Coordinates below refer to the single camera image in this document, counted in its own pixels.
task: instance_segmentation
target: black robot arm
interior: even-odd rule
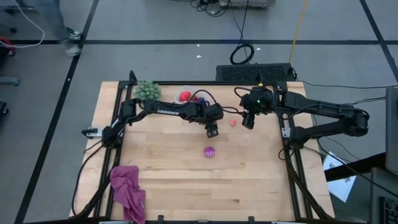
[[[334,134],[349,136],[364,136],[368,133],[369,114],[364,110],[354,108],[349,104],[335,104],[323,101],[310,100],[301,94],[289,91],[280,91],[273,94],[263,86],[253,87],[249,94],[241,98],[241,106],[246,110],[243,114],[242,125],[252,129],[254,115],[275,112],[278,116],[287,114],[289,119],[299,113],[310,113],[330,118],[337,118],[333,123],[313,126],[310,128],[284,128],[283,137],[296,149],[303,148],[310,138],[318,139]]]
[[[142,111],[137,114],[137,105],[142,104]],[[205,125],[206,135],[209,138],[218,135],[217,120],[223,119],[224,113],[221,105],[215,103],[210,105],[208,101],[204,103],[188,102],[182,105],[166,103],[156,100],[131,99],[121,103],[120,112],[117,120],[103,129],[103,145],[106,147],[116,147],[118,135],[126,124],[132,124],[144,119],[149,114],[165,114],[179,116],[182,119]]]

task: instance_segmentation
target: sneaker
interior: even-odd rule
[[[66,27],[65,30],[68,31],[69,33],[69,39],[71,40],[80,40],[81,39],[81,33],[77,30],[74,30],[72,28]]]
[[[65,50],[65,53],[69,57],[74,57],[74,56],[80,55],[81,48],[77,45],[68,45],[67,49]]]

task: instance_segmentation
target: wooden tabletop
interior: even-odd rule
[[[117,86],[117,82],[102,83],[92,126],[111,124]],[[222,106],[239,108],[234,87],[195,86],[208,90]],[[173,101],[180,86],[161,88],[160,100]],[[288,89],[305,95],[302,83],[288,83]],[[235,127],[229,125],[232,119],[237,121]],[[312,126],[309,114],[298,114],[294,121],[296,126]],[[242,117],[225,113],[217,122],[219,136],[210,139],[203,125],[175,116],[152,114],[126,126],[120,165],[140,169],[139,185],[147,195],[147,220],[156,220],[158,215],[164,215],[165,220],[246,221],[248,216],[256,221],[294,220],[286,164],[278,159],[282,140],[277,116],[256,116],[253,130],[244,128],[241,122]],[[88,140],[87,147],[98,140]],[[216,149],[214,158],[203,156],[207,146]],[[315,140],[309,140],[306,146],[318,150]],[[84,159],[92,152],[88,151]],[[75,199],[77,212],[98,188],[104,152],[93,156],[81,173]],[[302,149],[302,160],[309,191],[334,216],[320,156]],[[101,215],[105,214],[108,192],[103,196]],[[299,189],[297,192],[301,216],[305,217],[302,194]],[[112,219],[123,219],[123,208],[117,202]]]

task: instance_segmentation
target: person's leg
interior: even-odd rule
[[[66,53],[69,56],[80,54],[79,46],[70,43],[70,37],[80,33],[65,27],[63,16],[60,10],[60,0],[25,0],[28,5],[34,6],[40,15],[48,22],[54,35],[66,46]]]

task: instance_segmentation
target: green toy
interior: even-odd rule
[[[138,82],[134,92],[134,96],[142,100],[157,100],[160,94],[159,84],[154,84],[152,81]]]

